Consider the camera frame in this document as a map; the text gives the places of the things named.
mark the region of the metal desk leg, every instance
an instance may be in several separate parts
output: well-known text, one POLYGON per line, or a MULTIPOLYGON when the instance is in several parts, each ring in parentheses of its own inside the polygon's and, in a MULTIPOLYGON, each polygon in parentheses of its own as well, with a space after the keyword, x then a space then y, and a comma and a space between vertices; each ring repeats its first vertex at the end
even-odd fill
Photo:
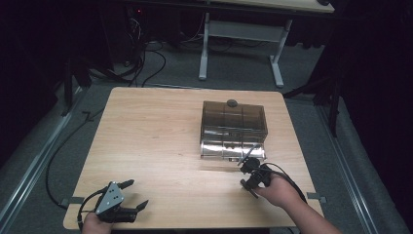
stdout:
POLYGON ((289 29, 292 24, 292 19, 289 19, 286 24, 285 28, 282 31, 282 35, 280 38, 279 46, 277 48, 276 54, 274 56, 270 56, 271 66, 273 67, 274 79, 276 80, 276 86, 279 88, 283 87, 282 81, 282 74, 280 73, 279 67, 279 59, 282 54, 282 48, 285 44, 286 37, 288 36, 289 29))
POLYGON ((204 46, 203 53, 201 54, 201 64, 200 64, 200 80, 205 80, 207 78, 207 40, 209 37, 209 13, 206 13, 206 22, 204 28, 204 46))

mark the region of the person's right hand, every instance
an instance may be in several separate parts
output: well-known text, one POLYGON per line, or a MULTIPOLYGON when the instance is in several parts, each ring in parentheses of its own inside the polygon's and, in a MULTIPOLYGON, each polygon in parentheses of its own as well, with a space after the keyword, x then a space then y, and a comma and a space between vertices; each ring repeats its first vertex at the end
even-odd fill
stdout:
POLYGON ((298 192, 283 177, 271 174, 271 183, 268 187, 258 187, 255 193, 266 198, 271 204, 285 208, 287 204, 302 201, 298 192))

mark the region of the wooden table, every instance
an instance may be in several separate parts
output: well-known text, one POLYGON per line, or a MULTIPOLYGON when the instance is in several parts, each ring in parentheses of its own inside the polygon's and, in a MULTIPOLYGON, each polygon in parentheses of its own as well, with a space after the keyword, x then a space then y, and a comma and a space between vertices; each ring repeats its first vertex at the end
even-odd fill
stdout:
MULTIPOLYGON (((280 93, 115 88, 73 196, 87 197, 112 180, 134 179, 122 190, 122 207, 149 204, 134 223, 117 223, 115 229, 294 226, 282 209, 241 187, 240 180, 249 175, 237 163, 201 159, 203 102, 230 98, 264 106, 266 162, 281 166, 304 193, 315 192, 280 93)), ((322 214, 318 200, 309 204, 322 214)), ((69 206, 65 228, 78 228, 79 207, 69 206)))

